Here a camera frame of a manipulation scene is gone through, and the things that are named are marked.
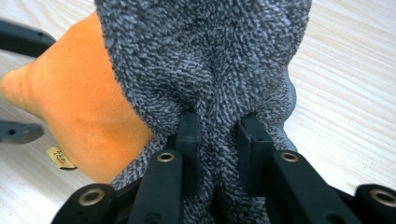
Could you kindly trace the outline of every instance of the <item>wooden table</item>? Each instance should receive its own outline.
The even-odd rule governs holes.
[[[353,194],[377,183],[396,189],[396,2],[314,1],[304,42],[290,64],[297,106],[290,139],[332,186]],[[0,18],[56,39],[94,11],[92,0],[2,0]],[[0,51],[0,76],[32,61]],[[40,122],[0,99],[0,119]],[[92,181],[58,170],[47,130],[27,145],[0,144],[0,223],[49,223]]]

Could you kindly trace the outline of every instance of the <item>black bracket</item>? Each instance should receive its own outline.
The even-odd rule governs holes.
[[[168,138],[165,149],[176,150],[183,156],[183,196],[194,196],[199,190],[200,147],[201,133],[197,116],[192,112],[181,114],[177,134]]]
[[[352,197],[332,189],[303,155],[275,150],[254,115],[237,125],[237,149],[242,186],[266,197],[272,223],[395,223],[394,190],[365,185]]]

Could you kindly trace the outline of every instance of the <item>beige label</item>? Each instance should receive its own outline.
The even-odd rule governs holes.
[[[56,165],[62,170],[74,170],[77,169],[67,157],[62,153],[59,147],[52,147],[47,150],[49,157],[56,163]]]

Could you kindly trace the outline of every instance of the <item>orange fabric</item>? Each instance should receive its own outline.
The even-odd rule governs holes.
[[[152,136],[115,80],[96,13],[8,72],[0,93],[46,121],[70,161],[98,182],[110,182]]]

